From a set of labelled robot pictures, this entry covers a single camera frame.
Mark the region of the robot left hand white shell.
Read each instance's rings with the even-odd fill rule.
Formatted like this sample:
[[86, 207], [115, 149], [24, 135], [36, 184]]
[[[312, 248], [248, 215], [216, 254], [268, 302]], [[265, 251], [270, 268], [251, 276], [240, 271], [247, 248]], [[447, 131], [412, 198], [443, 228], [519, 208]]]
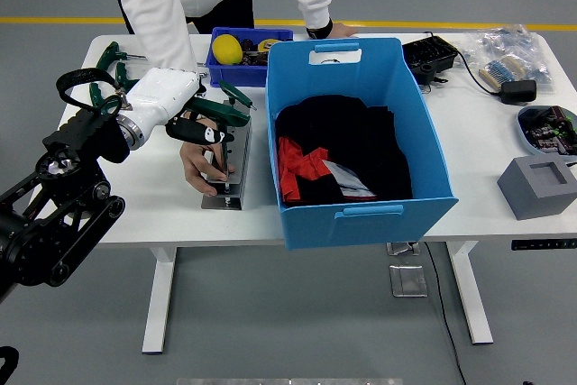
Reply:
[[195, 72], [150, 69], [126, 94], [126, 105], [116, 117], [129, 149], [142, 147], [158, 125], [166, 129], [168, 136], [183, 142], [199, 145], [232, 142], [232, 134], [181, 116], [185, 103], [194, 98], [198, 89]]

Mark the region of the person's right hand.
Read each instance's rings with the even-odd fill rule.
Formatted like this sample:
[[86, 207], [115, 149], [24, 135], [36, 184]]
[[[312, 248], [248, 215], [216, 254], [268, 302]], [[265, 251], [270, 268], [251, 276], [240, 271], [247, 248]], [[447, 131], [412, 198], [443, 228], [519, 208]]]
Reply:
[[183, 142], [179, 156], [181, 158], [187, 183], [199, 193], [214, 197], [217, 190], [206, 182], [206, 177], [227, 180], [227, 174], [235, 171], [233, 165], [223, 170], [222, 144], [199, 145]]

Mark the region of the person's left hand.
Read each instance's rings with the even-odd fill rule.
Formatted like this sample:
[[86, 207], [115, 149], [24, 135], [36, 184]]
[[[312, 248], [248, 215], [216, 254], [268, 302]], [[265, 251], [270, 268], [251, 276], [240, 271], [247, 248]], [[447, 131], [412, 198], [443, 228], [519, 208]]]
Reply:
[[342, 39], [342, 38], [349, 38], [354, 37], [358, 33], [358, 29], [346, 25], [344, 23], [333, 23], [333, 27], [328, 34], [329, 39]]

